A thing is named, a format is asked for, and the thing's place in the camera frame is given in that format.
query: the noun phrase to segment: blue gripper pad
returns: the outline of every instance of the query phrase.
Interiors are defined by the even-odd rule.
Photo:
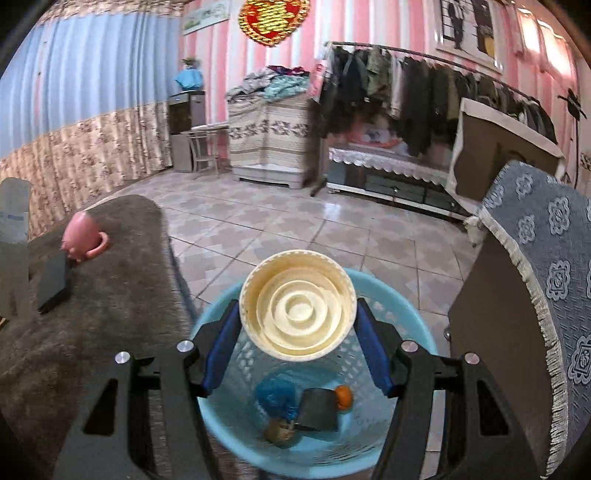
[[[396,327],[377,321],[367,302],[358,299],[355,333],[375,386],[390,397],[394,389],[390,377],[391,359],[398,345],[402,343]]]
[[[215,339],[205,362],[205,376],[202,386],[208,394],[211,394],[222,383],[238,335],[240,335],[242,329],[238,301],[233,300],[230,306],[231,308],[226,309],[222,318],[218,320],[223,322],[223,327]]]

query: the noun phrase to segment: pink cup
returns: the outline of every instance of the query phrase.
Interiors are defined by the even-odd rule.
[[[86,212],[77,212],[68,223],[61,239],[61,249],[78,263],[91,260],[107,249],[109,237],[99,230],[95,220]]]

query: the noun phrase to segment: orange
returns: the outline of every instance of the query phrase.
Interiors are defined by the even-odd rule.
[[[339,410],[349,410],[353,406],[353,392],[347,385],[335,388],[336,406]]]

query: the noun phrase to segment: gray blanket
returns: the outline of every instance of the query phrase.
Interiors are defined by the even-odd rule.
[[[90,212],[109,249],[74,267],[68,301],[0,330],[0,410],[48,478],[93,372],[121,350],[156,353],[192,326],[158,206],[133,195]],[[65,225],[29,243],[32,302]]]
[[[591,419],[591,200],[512,161],[478,216],[520,271],[544,336],[553,389],[550,473]]]

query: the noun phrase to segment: laundry basket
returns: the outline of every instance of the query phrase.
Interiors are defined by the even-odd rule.
[[[437,355],[427,326],[400,293],[365,273],[347,273],[376,319],[393,323],[403,339],[413,339]],[[197,321],[193,335],[204,323],[219,320],[241,287],[240,283],[226,290]],[[254,399],[256,386],[269,375],[289,378],[300,388],[348,385],[355,399],[353,409],[339,414],[338,432],[305,433],[290,448],[272,445],[262,435],[268,417]],[[396,399],[384,397],[374,386],[353,329],[333,352],[299,364],[265,354],[242,331],[221,386],[209,398],[199,399],[208,431],[228,450],[267,472],[303,479],[350,475],[373,467],[395,405]]]

